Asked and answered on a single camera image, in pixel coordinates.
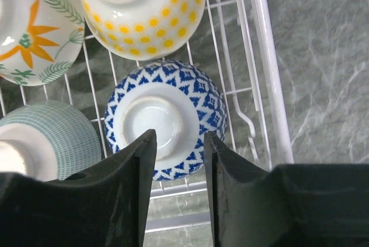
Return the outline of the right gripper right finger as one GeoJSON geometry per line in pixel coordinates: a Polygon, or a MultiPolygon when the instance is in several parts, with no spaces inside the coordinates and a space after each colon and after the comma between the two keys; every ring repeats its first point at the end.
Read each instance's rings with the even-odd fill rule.
{"type": "Polygon", "coordinates": [[[367,164],[266,171],[204,137],[214,246],[367,246],[367,164]]]}

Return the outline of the orange flower bowl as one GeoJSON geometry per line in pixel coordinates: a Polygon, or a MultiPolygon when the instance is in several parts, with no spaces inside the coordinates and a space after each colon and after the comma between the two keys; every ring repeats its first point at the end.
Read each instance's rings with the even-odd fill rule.
{"type": "Polygon", "coordinates": [[[29,87],[59,79],[84,35],[80,0],[1,0],[1,78],[29,87]]]}

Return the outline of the blue white patterned bowl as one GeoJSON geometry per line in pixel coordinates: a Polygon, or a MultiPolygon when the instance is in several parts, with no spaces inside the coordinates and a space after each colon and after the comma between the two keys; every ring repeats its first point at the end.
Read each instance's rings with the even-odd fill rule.
{"type": "Polygon", "coordinates": [[[216,84],[195,66],[168,59],[139,67],[118,82],[106,105],[104,129],[116,153],[143,132],[156,132],[153,180],[174,181],[204,165],[204,135],[225,139],[227,110],[216,84]]]}

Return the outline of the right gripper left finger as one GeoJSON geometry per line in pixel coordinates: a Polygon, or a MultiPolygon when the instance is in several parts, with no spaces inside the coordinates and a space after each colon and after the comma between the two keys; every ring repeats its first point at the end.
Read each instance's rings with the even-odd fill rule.
{"type": "Polygon", "coordinates": [[[149,129],[63,181],[1,174],[1,245],[142,246],[156,140],[149,129]]]}

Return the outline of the light teal glazed bowl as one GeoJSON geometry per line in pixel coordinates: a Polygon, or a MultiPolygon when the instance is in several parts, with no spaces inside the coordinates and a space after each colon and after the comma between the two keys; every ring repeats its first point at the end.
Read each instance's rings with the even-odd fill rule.
{"type": "Polygon", "coordinates": [[[1,118],[2,174],[64,180],[101,159],[92,123],[70,104],[47,100],[22,106],[1,118]]]}

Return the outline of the yellow sun teal bowl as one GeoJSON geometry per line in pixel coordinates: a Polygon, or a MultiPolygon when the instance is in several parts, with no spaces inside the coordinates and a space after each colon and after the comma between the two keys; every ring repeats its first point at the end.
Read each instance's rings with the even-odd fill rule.
{"type": "Polygon", "coordinates": [[[206,0],[81,0],[86,23],[112,53],[148,61],[172,54],[193,36],[206,0]]]}

